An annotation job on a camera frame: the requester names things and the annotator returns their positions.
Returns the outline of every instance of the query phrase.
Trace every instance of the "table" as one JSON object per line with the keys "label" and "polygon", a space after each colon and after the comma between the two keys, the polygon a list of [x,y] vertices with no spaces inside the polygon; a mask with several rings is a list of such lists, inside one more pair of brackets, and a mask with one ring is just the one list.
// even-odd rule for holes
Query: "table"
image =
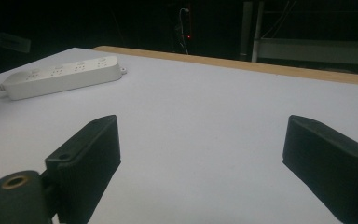
{"label": "table", "polygon": [[122,163],[90,223],[338,223],[282,164],[282,149],[292,114],[358,141],[358,76],[98,47],[0,82],[112,53],[128,69],[118,81],[20,101],[0,92],[0,178],[44,171],[86,123],[115,114]]}

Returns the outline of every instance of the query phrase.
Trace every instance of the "screw hole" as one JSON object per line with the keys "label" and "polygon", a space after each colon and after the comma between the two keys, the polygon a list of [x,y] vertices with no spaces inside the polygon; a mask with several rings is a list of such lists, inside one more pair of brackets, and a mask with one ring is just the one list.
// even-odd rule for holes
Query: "screw hole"
{"label": "screw hole", "polygon": [[15,189],[28,181],[28,177],[25,175],[17,175],[11,177],[9,180],[5,181],[2,185],[2,189]]}

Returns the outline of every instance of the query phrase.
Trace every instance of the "dark background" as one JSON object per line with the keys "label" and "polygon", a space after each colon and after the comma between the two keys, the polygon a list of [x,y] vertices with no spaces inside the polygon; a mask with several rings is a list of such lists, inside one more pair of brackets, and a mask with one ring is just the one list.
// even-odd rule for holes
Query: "dark background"
{"label": "dark background", "polygon": [[[285,4],[267,1],[262,34],[280,17]],[[238,60],[242,6],[242,1],[0,1],[0,32],[32,41],[29,53],[0,48],[0,73],[74,47],[108,45],[185,53],[175,29],[183,7],[190,9],[182,14],[185,33],[190,35],[186,38],[189,54]],[[358,1],[297,1],[293,11],[298,13],[289,14],[275,37],[358,40]]]}

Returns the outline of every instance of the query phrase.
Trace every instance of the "power outlet socket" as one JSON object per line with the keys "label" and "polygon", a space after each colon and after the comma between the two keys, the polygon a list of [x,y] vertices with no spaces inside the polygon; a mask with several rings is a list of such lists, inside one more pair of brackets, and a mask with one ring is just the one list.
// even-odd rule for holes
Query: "power outlet socket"
{"label": "power outlet socket", "polygon": [[15,73],[2,86],[12,100],[69,91],[122,77],[116,56],[58,64]]}

